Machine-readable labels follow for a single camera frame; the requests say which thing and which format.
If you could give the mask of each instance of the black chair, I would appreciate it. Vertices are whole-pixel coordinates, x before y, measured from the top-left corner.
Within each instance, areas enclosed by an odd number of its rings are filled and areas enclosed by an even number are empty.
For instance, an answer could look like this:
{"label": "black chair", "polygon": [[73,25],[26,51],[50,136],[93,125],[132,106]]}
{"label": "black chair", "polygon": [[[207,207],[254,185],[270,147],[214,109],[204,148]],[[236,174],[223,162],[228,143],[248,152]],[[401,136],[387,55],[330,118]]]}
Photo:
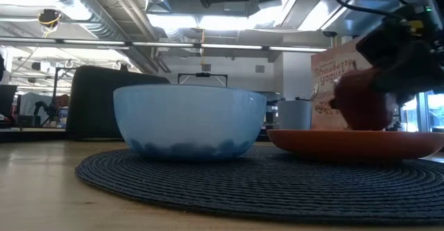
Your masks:
{"label": "black chair", "polygon": [[76,70],[66,131],[74,139],[121,138],[114,116],[113,92],[130,85],[167,84],[168,79],[93,66]]}

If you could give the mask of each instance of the red object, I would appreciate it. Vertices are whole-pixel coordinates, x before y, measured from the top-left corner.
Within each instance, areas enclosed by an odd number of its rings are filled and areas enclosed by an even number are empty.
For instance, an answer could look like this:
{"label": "red object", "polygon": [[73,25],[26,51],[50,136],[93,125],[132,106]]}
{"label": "red object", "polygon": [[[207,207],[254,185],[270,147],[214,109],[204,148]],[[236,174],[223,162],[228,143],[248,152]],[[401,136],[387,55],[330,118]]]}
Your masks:
{"label": "red object", "polygon": [[393,120],[396,95],[370,88],[377,69],[352,70],[334,88],[336,107],[353,130],[382,130]]}
{"label": "red object", "polygon": [[444,147],[444,133],[268,130],[279,148],[322,160],[401,160],[426,157]]}

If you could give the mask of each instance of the window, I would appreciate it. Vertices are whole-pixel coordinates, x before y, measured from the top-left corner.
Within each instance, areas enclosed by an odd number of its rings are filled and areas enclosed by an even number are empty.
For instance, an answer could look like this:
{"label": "window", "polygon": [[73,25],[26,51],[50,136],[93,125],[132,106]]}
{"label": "window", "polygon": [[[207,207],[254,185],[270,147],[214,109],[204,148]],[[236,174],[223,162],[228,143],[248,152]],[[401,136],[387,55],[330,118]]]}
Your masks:
{"label": "window", "polygon": [[444,94],[427,93],[429,131],[444,131]]}
{"label": "window", "polygon": [[417,132],[418,128],[418,101],[416,96],[412,101],[405,103],[401,108],[402,128],[408,132]]}

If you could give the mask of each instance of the table surface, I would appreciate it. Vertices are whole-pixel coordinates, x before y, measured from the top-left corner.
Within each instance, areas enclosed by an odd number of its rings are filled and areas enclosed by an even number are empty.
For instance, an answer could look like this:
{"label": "table surface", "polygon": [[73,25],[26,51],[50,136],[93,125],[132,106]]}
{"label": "table surface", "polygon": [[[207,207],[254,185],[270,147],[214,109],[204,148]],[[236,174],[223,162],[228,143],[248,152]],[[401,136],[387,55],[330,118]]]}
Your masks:
{"label": "table surface", "polygon": [[[225,218],[154,207],[89,187],[75,175],[80,161],[125,148],[122,142],[0,144],[2,230],[443,230],[347,228]],[[430,159],[442,162],[443,156]]]}

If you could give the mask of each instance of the round woven placemat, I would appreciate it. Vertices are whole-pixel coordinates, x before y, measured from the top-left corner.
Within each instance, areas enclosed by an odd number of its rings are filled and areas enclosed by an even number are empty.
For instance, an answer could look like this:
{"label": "round woven placemat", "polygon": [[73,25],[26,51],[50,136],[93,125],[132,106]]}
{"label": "round woven placemat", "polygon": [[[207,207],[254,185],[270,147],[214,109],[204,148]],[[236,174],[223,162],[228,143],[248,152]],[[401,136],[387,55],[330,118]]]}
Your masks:
{"label": "round woven placemat", "polygon": [[87,183],[182,210],[298,223],[444,224],[444,164],[334,164],[273,147],[230,162],[144,160],[129,150],[86,158]]}

